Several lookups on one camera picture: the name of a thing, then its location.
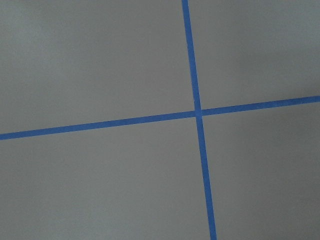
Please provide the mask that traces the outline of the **crossing blue tape strip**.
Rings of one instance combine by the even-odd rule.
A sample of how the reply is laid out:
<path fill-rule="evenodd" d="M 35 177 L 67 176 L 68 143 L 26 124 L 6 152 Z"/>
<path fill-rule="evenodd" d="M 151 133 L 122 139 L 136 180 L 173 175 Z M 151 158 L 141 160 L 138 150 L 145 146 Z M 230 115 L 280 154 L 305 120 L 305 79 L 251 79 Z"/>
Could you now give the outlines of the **crossing blue tape strip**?
<path fill-rule="evenodd" d="M 202 115 L 199 83 L 198 83 L 198 73 L 197 73 L 196 57 L 195 57 L 195 50 L 194 50 L 190 8 L 189 8 L 189 2 L 187 0 L 183 0 L 181 4 L 182 4 L 184 29 L 185 29 L 185 37 L 186 37 L 186 44 L 187 44 L 187 54 L 188 54 L 192 94 L 193 94 L 194 114 L 195 114 L 197 136 L 198 136 L 198 145 L 199 145 L 199 153 L 200 153 L 200 161 L 201 161 L 201 169 L 202 169 L 209 236 L 211 240 L 216 240 L 217 230 L 216 230 L 216 223 L 215 223 L 214 204 L 213 204 L 213 198 L 212 198 L 210 172 L 209 172 L 209 165 L 208 165 L 204 125 L 203 125 L 203 115 Z"/>

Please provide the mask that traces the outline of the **long blue tape strip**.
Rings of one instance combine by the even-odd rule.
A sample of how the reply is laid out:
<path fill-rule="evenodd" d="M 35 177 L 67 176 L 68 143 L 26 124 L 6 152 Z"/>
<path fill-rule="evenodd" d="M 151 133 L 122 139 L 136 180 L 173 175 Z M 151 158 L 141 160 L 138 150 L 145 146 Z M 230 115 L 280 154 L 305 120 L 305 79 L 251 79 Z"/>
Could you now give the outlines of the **long blue tape strip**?
<path fill-rule="evenodd" d="M 229 113 L 237 113 L 237 112 L 255 111 L 255 110 L 262 110 L 262 109 L 271 109 L 271 108 L 287 107 L 287 106 L 294 106 L 294 105 L 318 103 L 319 101 L 320 101 L 320 97 L 318 95 L 301 97 L 301 98 L 290 98 L 290 99 L 275 100 L 275 101 L 208 108 L 208 109 L 201 110 L 201 115 L 211 116 L 211 115 L 221 115 L 221 114 L 229 114 Z M 169 121 L 169 120 L 195 118 L 196 116 L 197 115 L 194 110 L 183 111 L 183 112 L 166 113 L 166 114 L 160 114 L 160 115 L 141 116 L 141 117 L 134 117 L 134 118 L 125 118 L 125 119 L 108 120 L 108 121 L 101 121 L 101 122 L 92 122 L 92 123 L 84 123 L 84 124 L 76 124 L 76 125 L 67 125 L 67 126 L 58 126 L 58 127 L 2 133 L 0 135 L 0 139 L 4 141 L 4 140 L 10 140 L 10 139 L 20 139 L 20 138 L 28 138 L 28 137 L 36 137 L 36 136 L 79 132 L 79 131 L 86 131 L 86 130 L 112 128 L 112 127 L 118 127 L 118 126 L 128 126 L 128 125 L 136 125 L 136 124 L 144 124 L 144 123 L 163 122 L 163 121 Z"/>

